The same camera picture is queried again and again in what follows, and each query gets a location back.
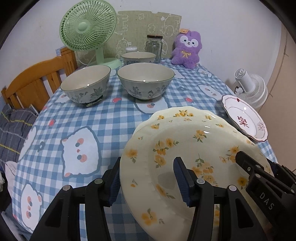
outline wooden chair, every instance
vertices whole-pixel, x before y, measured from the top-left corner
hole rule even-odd
[[[6,103],[16,109],[28,108],[32,104],[41,110],[49,100],[42,77],[46,76],[52,92],[61,85],[59,70],[64,69],[66,76],[77,69],[75,54],[68,48],[61,49],[61,56],[37,63],[20,73],[6,89],[1,91]]]

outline fan stand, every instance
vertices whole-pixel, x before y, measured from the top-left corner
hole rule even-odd
[[[106,65],[111,69],[116,69],[122,66],[122,62],[117,58],[104,58],[103,46],[99,46],[96,49],[96,64]]]

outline yellow floral plate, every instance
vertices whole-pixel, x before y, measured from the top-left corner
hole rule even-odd
[[[187,240],[194,208],[182,201],[173,173],[173,160],[180,156],[187,168],[212,185],[237,186],[264,226],[267,219],[245,191],[248,175],[235,163],[240,150],[271,173],[258,146],[233,127],[188,116],[144,126],[128,141],[120,161],[121,188],[134,218],[157,241]],[[218,224],[215,206],[212,240],[217,240]]]
[[[150,125],[153,121],[156,121],[156,120],[161,120],[168,117],[192,117],[192,116],[209,119],[209,120],[216,120],[220,124],[229,125],[226,120],[224,120],[223,118],[215,115],[214,113],[208,110],[200,110],[192,106],[172,107],[172,108],[159,110],[155,112],[148,120],[143,121],[136,127],[134,134],[144,126]]]

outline white wall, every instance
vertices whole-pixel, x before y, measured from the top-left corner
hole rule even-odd
[[[78,0],[40,0],[14,27],[0,50],[0,88],[24,69],[56,56],[59,24]],[[223,81],[238,68],[269,80],[281,23],[259,0],[109,0],[116,11],[146,10],[182,16],[181,28],[199,31],[201,63]]]

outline white fan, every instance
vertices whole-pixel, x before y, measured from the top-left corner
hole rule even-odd
[[[246,101],[254,109],[261,107],[267,99],[267,87],[262,77],[256,74],[248,74],[244,69],[238,69],[234,77],[239,86],[234,93],[240,99]]]

